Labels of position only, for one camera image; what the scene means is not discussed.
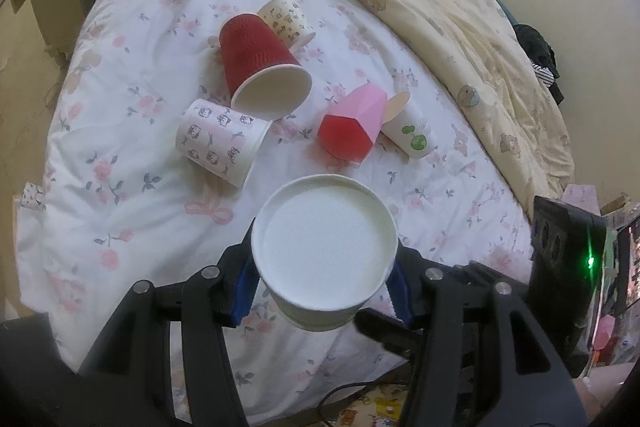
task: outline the cup with cartoon print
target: cup with cartoon print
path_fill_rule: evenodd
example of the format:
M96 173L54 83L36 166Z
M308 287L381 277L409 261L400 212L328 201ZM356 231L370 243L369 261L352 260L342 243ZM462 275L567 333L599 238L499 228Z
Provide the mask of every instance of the cup with cartoon print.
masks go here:
M270 125L229 107L196 100L180 120L175 147L207 171L242 188Z
M258 17L291 51L303 48L316 36L313 26L295 0L271 0L258 10Z

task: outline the pink bow print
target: pink bow print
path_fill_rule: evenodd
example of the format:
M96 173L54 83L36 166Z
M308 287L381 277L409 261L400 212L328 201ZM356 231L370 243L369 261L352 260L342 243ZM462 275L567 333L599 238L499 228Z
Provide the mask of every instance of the pink bow print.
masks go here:
M216 180L216 189L218 189L218 180ZM201 201L190 201L184 204L184 211L190 215L209 216L215 223L219 225L228 225L234 219L234 213L230 208L220 207L222 196L216 195L216 201L211 203L212 189L205 181L205 198L204 203Z

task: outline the striped cloth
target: striped cloth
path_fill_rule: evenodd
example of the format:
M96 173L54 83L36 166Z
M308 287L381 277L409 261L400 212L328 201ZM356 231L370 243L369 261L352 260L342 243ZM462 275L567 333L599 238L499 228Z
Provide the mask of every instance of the striped cloth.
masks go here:
M551 73L549 68L543 68L542 66L537 65L535 62L531 63L534 71L536 71L536 76L538 80L541 80L546 87L550 87L556 79L554 78L554 74Z

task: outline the cup with green earth print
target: cup with green earth print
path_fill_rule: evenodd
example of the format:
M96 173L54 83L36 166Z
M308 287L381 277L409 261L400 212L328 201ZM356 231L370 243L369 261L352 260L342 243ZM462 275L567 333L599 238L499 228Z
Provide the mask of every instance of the cup with green earth print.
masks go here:
M431 128L409 91L396 94L387 102L382 133L409 158L424 158L434 148Z

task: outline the floor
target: floor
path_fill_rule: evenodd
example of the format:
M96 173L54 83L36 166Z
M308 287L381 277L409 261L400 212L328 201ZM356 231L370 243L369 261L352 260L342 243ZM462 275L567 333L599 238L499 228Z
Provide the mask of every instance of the floor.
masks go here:
M13 254L12 197L27 181L42 179L64 71L45 51L29 0L17 14L9 0L3 3L0 28L0 307L6 297L24 314L28 310L20 305Z

